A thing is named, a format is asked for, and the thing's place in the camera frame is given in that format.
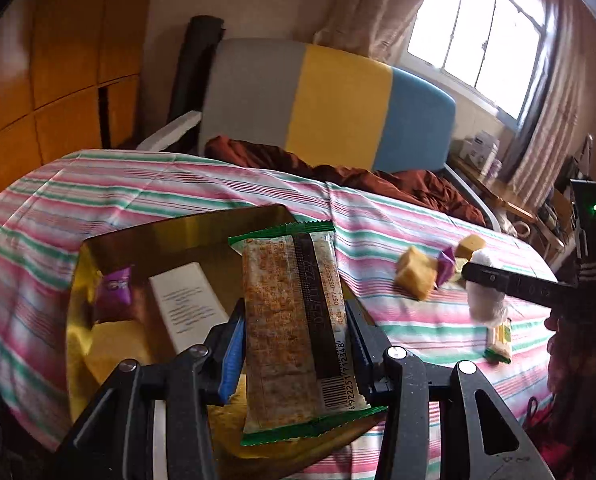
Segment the white plastic ball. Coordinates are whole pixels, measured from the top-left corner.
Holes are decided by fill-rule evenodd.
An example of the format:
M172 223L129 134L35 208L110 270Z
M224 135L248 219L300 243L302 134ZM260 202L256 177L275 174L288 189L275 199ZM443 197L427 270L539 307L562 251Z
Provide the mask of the white plastic ball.
M508 314L506 296L493 288L466 282L469 313L473 321L488 327L502 324Z

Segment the green edged cracker packet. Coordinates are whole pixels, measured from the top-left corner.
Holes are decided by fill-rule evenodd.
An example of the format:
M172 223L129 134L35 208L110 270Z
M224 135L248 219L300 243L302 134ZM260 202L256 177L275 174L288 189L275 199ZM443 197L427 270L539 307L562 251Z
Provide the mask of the green edged cracker packet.
M333 224L286 223L228 244L243 260L241 443L319 437L376 414L356 384Z

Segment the small cracker packet on bed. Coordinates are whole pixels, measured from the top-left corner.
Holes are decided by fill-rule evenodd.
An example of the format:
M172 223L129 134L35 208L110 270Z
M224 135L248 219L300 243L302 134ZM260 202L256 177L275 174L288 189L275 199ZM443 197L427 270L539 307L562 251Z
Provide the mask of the small cracker packet on bed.
M510 364L512 358L511 319L486 329L484 358L490 362Z

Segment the yellow mesh snack bag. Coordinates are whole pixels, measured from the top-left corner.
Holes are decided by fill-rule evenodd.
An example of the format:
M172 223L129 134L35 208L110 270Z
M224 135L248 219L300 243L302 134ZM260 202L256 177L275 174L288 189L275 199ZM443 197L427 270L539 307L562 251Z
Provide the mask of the yellow mesh snack bag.
M226 405L208 405L207 410L213 444L229 455L245 456L240 442L247 416L246 388L238 386Z

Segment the yellow sponge on bed right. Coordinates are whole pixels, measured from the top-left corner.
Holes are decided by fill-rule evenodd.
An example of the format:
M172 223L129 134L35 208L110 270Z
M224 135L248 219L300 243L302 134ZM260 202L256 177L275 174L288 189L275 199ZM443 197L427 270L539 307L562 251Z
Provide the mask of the yellow sponge on bed right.
M470 260L475 252L485 247L485 240L476 234L469 234L460 240L455 248L455 257Z

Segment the yellow sponge on bed left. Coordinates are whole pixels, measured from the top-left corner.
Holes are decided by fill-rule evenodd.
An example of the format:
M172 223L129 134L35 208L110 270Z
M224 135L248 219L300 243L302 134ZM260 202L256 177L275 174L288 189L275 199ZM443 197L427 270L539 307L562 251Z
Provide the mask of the yellow sponge on bed left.
M426 300L435 289L437 277L437 260L411 246L397 262L394 283L416 299Z

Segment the striped bed sheet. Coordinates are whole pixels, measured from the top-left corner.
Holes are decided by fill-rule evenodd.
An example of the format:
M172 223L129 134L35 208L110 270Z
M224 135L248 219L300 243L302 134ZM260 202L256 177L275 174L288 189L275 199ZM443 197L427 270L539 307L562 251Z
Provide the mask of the striped bed sheet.
M393 285L409 247L428 255L474 226L423 207L332 183L189 155L89 150L67 155L0 193L0 393L36 442L54 450L70 427L66 319L79 248L89 237L164 218L281 204L336 227L338 266L396 344L429 362L480 362L485 330L464 289L425 302Z

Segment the purple snack packet on bed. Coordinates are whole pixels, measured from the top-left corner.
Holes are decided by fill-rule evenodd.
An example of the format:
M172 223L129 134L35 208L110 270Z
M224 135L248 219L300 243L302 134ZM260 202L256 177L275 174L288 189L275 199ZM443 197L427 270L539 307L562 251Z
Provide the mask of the purple snack packet on bed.
M454 248L447 246L439 252L437 257L437 277L435 278L435 286L441 287L446 283L455 272L456 258Z

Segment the wooden nightstand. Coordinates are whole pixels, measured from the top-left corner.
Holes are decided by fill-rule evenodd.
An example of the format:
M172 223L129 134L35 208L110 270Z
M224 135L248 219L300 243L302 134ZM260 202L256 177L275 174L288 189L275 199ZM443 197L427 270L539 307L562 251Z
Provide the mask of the wooden nightstand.
M519 198L511 192L505 183L496 179L486 180L480 176L478 170L455 155L448 156L447 165L462 174L470 184L474 185L493 208L502 208L529 224L535 224L537 222L536 214L529 209L521 207Z

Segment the yellow sponge in box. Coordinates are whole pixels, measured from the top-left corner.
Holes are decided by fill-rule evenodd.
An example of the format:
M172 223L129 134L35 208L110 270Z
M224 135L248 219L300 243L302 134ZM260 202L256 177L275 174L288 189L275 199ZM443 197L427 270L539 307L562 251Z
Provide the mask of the yellow sponge in box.
M123 360L133 359L141 365L153 364L144 326L138 321L119 321L95 324L91 345L84 363L101 385Z

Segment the rust brown blanket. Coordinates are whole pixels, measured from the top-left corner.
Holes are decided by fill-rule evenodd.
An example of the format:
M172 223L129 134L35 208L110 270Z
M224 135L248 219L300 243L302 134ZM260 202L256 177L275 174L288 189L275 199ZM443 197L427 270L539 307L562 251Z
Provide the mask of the rust brown blanket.
M205 156L240 167L268 169L354 190L374 193L448 214L484 226L484 213L467 200L449 180L429 170L386 171L319 165L311 166L292 152L275 145L215 136L205 145Z

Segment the white styrofoam piece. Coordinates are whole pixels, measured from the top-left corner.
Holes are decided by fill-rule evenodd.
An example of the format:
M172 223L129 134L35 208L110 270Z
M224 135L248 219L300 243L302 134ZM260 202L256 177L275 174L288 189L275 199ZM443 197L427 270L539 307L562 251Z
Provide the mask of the white styrofoam piece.
M188 130L191 130L201 122L202 112L190 110L189 112L172 120L151 136L147 136L136 147L136 151L142 152L163 152L166 148L181 140Z

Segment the window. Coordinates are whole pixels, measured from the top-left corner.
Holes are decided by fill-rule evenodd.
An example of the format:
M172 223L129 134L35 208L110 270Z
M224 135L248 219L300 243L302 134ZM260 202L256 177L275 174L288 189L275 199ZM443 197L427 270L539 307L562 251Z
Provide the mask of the window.
M424 0L402 63L517 129L544 77L552 36L545 0Z

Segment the beige patterned curtain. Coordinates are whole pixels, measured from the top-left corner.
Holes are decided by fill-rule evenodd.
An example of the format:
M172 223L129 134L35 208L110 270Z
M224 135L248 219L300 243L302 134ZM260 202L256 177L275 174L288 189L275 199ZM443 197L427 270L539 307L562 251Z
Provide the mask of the beige patterned curtain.
M424 0L335 0L315 32L319 46L389 63L401 50L405 32Z

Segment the wooden wardrobe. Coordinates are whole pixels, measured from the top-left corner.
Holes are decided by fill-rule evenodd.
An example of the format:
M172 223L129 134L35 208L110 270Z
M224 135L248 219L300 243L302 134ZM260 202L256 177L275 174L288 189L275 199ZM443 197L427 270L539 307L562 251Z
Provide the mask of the wooden wardrobe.
M13 0L0 16L0 192L135 142L149 0Z

